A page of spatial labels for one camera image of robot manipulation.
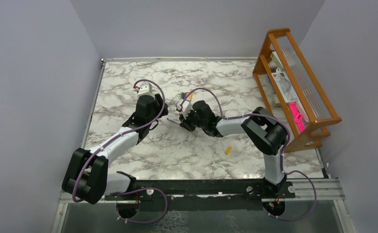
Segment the metal frame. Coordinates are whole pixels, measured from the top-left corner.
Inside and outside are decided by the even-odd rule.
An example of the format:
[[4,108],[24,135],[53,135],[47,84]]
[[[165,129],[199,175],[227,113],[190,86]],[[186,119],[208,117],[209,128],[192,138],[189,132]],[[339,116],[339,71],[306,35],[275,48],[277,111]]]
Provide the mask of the metal frame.
[[[122,58],[122,59],[102,59],[102,68],[101,73],[98,78],[98,85],[96,87],[94,99],[92,102],[92,106],[90,109],[90,113],[88,116],[88,121],[85,127],[85,134],[82,139],[81,146],[84,147],[86,144],[87,134],[89,131],[93,111],[96,105],[96,101],[98,98],[98,93],[100,89],[100,85],[103,78],[104,68],[107,62],[126,62],[126,61],[136,61],[136,62],[153,62],[153,61],[245,61],[245,60],[256,60],[256,57],[142,57],[142,58]],[[321,159],[321,155],[316,150],[319,163],[321,165],[321,168],[324,169],[327,173],[327,166],[323,163]],[[312,186],[310,185],[309,181],[306,179],[289,179],[287,181],[290,181],[293,183],[293,186],[295,188],[295,195],[296,197],[294,199],[280,199],[281,201],[308,201],[313,200],[313,190]],[[318,200],[333,200],[337,216],[340,220],[342,229],[344,233],[354,233],[355,230],[352,225],[351,217],[349,212],[347,211],[346,205],[345,205],[345,195],[342,190],[341,184],[338,179],[312,179],[315,189],[317,192],[317,198]],[[213,196],[213,197],[220,197],[220,196],[230,196],[230,194],[220,194],[217,193],[216,195],[204,195],[207,196]],[[273,201],[273,199],[262,199],[262,202],[268,202]],[[108,204],[120,204],[120,203],[134,203],[135,201],[130,200],[105,200],[104,196],[98,201],[98,203],[108,203]],[[52,226],[52,233],[59,233],[61,232],[63,228],[64,219],[66,216],[68,205],[74,203],[72,200],[72,196],[69,193],[61,192],[59,204],[57,206],[57,211],[54,219],[54,223]]]

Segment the cable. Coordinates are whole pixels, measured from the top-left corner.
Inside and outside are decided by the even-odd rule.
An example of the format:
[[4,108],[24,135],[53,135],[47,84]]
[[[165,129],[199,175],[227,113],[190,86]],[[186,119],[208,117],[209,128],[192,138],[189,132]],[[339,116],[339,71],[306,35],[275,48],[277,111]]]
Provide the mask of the cable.
[[282,146],[282,148],[280,150],[280,154],[281,154],[281,156],[280,156],[280,169],[281,169],[281,172],[284,173],[285,175],[291,175],[293,173],[300,173],[301,175],[303,175],[309,181],[310,185],[312,185],[313,194],[314,194],[314,203],[313,203],[311,209],[306,214],[302,215],[301,217],[297,217],[297,218],[282,218],[282,217],[271,215],[265,208],[264,208],[264,210],[268,213],[269,216],[274,217],[274,218],[279,219],[279,220],[283,220],[283,221],[296,221],[296,220],[301,220],[301,219],[309,216],[313,212],[313,210],[315,209],[316,202],[318,200],[318,197],[316,195],[315,185],[313,184],[312,180],[307,175],[305,175],[303,172],[298,171],[298,170],[293,170],[291,172],[285,172],[285,170],[283,169],[283,154],[284,154],[284,151],[285,151],[285,148],[286,148],[287,144],[289,143],[289,141],[291,139],[291,132],[289,131],[288,127],[283,122],[281,122],[278,118],[276,118],[274,116],[268,116],[268,115],[257,114],[257,113],[247,113],[247,114],[244,114],[242,116],[224,117],[223,116],[223,111],[222,111],[222,106],[221,106],[221,103],[218,100],[218,97],[216,97],[216,95],[211,90],[209,90],[207,88],[204,88],[204,87],[197,87],[197,88],[193,89],[192,91],[190,91],[187,94],[187,96],[183,99],[182,104],[188,98],[188,96],[190,94],[192,94],[196,90],[205,90],[205,91],[207,91],[207,92],[209,92],[210,94],[213,95],[213,97],[215,98],[216,102],[218,103],[219,111],[221,112],[221,117],[223,119],[232,120],[232,119],[245,118],[245,117],[248,117],[248,116],[249,117],[250,116],[265,117],[267,119],[272,119],[272,120],[276,121],[279,125],[281,125],[285,129],[287,136],[286,136],[285,143],[283,144],[283,146]]
[[168,210],[168,198],[166,197],[166,194],[164,192],[162,192],[162,190],[158,189],[158,188],[154,188],[154,187],[148,187],[148,188],[141,188],[141,189],[137,189],[135,191],[130,191],[130,192],[125,192],[125,193],[118,193],[119,195],[129,195],[129,194],[132,194],[132,193],[137,193],[137,192],[141,192],[141,191],[145,191],[145,190],[148,190],[148,189],[153,189],[153,190],[156,190],[158,191],[160,194],[162,194],[163,196],[163,199],[165,200],[165,209],[163,210],[162,214],[153,219],[153,220],[150,220],[150,221],[136,221],[136,220],[129,220],[128,218],[122,218],[119,214],[119,210],[118,208],[116,207],[116,214],[118,215],[118,220],[121,219],[123,221],[125,221],[126,223],[127,222],[133,222],[133,223],[139,223],[139,224],[150,224],[150,223],[154,223],[158,220],[160,220],[161,218],[163,218],[163,216],[166,215],[166,212]]
[[159,89],[160,94],[162,95],[162,98],[163,98],[162,108],[160,109],[159,114],[157,114],[157,116],[155,118],[153,118],[153,120],[151,120],[147,124],[144,124],[142,126],[139,126],[137,128],[131,129],[131,130],[127,130],[127,131],[123,132],[122,134],[118,134],[118,135],[114,136],[112,139],[110,139],[105,144],[103,144],[102,147],[100,147],[99,149],[97,149],[95,152],[93,152],[91,154],[91,156],[86,160],[85,164],[83,165],[82,169],[80,170],[79,175],[78,175],[78,177],[76,179],[76,182],[74,184],[73,192],[72,192],[72,199],[73,199],[74,202],[81,202],[82,201],[81,199],[76,199],[77,187],[79,186],[79,182],[80,182],[80,179],[82,178],[82,175],[83,175],[84,171],[86,170],[87,166],[89,166],[90,161],[92,161],[93,157],[95,157],[95,155],[97,153],[99,153],[100,151],[102,151],[102,149],[104,149],[105,147],[107,147],[108,145],[110,145],[113,141],[115,141],[119,137],[124,136],[124,135],[126,135],[128,133],[132,133],[132,132],[135,132],[137,130],[143,129],[143,128],[147,127],[147,126],[150,126],[153,122],[155,122],[162,115],[162,112],[165,109],[165,102],[166,102],[165,94],[163,93],[162,88],[160,88],[160,86],[157,83],[153,82],[152,80],[148,80],[148,79],[141,79],[141,80],[136,81],[135,84],[133,85],[133,87],[136,87],[136,84],[138,84],[140,82],[149,82],[149,83],[152,83],[153,85],[155,85]]

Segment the yellow marker cap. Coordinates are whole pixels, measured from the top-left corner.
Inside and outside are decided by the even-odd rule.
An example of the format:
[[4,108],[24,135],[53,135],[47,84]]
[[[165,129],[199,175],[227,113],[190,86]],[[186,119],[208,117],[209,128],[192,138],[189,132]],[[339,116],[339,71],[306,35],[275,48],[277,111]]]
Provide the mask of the yellow marker cap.
[[228,149],[226,149],[226,151],[225,151],[225,154],[229,154],[231,149],[232,149],[232,147],[228,147]]

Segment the wooden rack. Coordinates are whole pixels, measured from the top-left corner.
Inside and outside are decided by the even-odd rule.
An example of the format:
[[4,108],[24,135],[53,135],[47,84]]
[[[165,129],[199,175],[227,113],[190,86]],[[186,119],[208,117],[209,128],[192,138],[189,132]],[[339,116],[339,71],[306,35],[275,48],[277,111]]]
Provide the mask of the wooden rack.
[[[287,42],[288,45],[286,47],[281,48],[277,42],[277,40],[281,38],[288,39],[289,42]],[[270,56],[273,51],[276,51],[309,118],[305,130],[301,133],[299,133],[296,123],[293,120],[293,115],[272,77],[273,71],[270,67]],[[259,91],[262,94],[266,109],[272,113],[271,105],[259,79],[259,76],[268,76],[291,127],[294,139],[286,147],[285,152],[307,150],[322,146],[319,139],[330,136],[330,132],[326,127],[341,122],[342,119],[337,115],[324,90],[316,79],[315,74],[304,58],[289,28],[272,29],[268,31],[260,50],[258,60],[255,64],[253,75],[258,84]]]

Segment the marble surface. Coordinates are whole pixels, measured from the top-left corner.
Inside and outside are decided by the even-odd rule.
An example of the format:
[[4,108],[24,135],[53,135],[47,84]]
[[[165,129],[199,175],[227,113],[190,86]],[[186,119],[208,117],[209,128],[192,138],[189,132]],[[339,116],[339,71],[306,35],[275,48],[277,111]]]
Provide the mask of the marble surface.
[[[264,106],[252,77],[254,65],[255,61],[106,63],[86,148],[112,136],[134,112],[137,96],[132,85],[143,78],[162,87],[169,105],[167,117],[176,121],[174,106],[180,93],[199,86],[218,96],[226,116]],[[195,92],[192,102],[198,100],[205,100],[215,113],[219,112],[208,92]],[[274,115],[286,122],[281,109],[274,109]],[[229,146],[232,150],[226,155]],[[310,177],[322,177],[315,150],[287,154],[284,164],[286,171],[298,169]],[[109,173],[116,171],[138,179],[240,179],[263,178],[265,167],[262,153],[245,134],[209,137],[200,129],[189,132],[163,117],[142,142],[110,165]],[[290,177],[301,178],[299,174]]]

